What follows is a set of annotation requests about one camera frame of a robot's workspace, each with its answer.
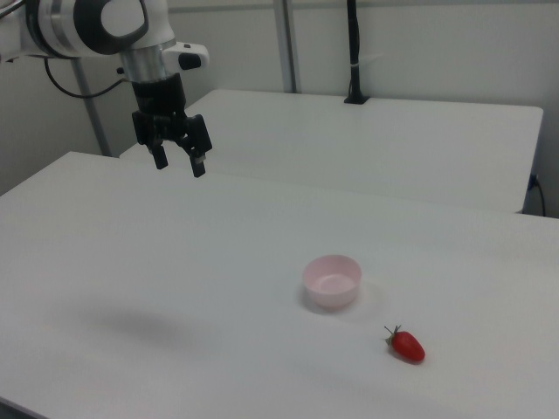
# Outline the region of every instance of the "black cable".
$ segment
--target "black cable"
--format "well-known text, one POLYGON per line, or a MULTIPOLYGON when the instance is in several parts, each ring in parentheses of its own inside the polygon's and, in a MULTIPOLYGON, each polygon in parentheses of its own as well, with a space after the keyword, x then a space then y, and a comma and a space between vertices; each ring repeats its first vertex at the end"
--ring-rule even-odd
POLYGON ((17 9, 19 9, 21 6, 23 6, 25 4, 25 0, 20 0, 19 2, 15 2, 12 5, 6 6, 6 9, 2 12, 0 12, 0 19, 8 16, 12 11, 16 11, 17 9))
MULTIPOLYGON (((359 21, 355 20, 355 26, 357 28, 357 56, 359 56, 359 51, 361 50, 361 32, 359 31, 359 21)), ((349 80, 349 87, 348 87, 348 97, 351 96, 351 90, 352 90, 352 81, 353 80, 349 80)))
POLYGON ((545 198, 543 197, 542 185, 538 181, 537 177, 534 179, 534 186, 536 186, 538 188, 538 190, 540 191, 540 198, 542 199, 542 215, 546 216, 546 213, 545 213, 545 198))
POLYGON ((55 87, 57 89, 59 89, 62 93, 67 94, 68 96, 72 96, 73 98, 76 99, 93 99, 93 98, 98 98, 99 96, 102 96, 105 93, 109 93, 111 90, 113 90, 115 87, 117 87, 120 83, 123 83, 125 81, 127 81, 126 79, 120 79, 118 80, 116 83, 113 83, 111 86, 109 86, 108 88, 101 90, 100 92, 94 93, 94 94, 76 94, 76 93, 72 93, 72 92, 68 92, 64 87, 62 87, 61 85, 59 85, 59 83, 54 79, 54 77, 52 76, 51 73, 51 67, 49 66, 49 59, 48 58, 44 58, 45 60, 45 70, 46 70, 46 75, 49 76, 49 79, 51 80, 51 82, 55 85, 55 87))

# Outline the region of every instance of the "white table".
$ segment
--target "white table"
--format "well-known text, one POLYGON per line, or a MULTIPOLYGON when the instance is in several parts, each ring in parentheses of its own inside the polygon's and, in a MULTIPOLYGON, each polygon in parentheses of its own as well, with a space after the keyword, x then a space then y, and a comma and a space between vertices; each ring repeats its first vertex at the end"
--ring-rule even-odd
MULTIPOLYGON (((214 91, 210 172, 514 213, 522 210, 542 110, 413 100, 214 91)), ((165 146, 169 164, 188 156, 165 146)), ((121 158, 153 159, 136 145, 121 158)))
POLYGON ((0 397, 51 419, 549 419, 559 222, 66 155, 0 197, 0 397), (341 313, 300 274, 362 266, 341 313), (392 357, 404 325, 427 356, 392 357))

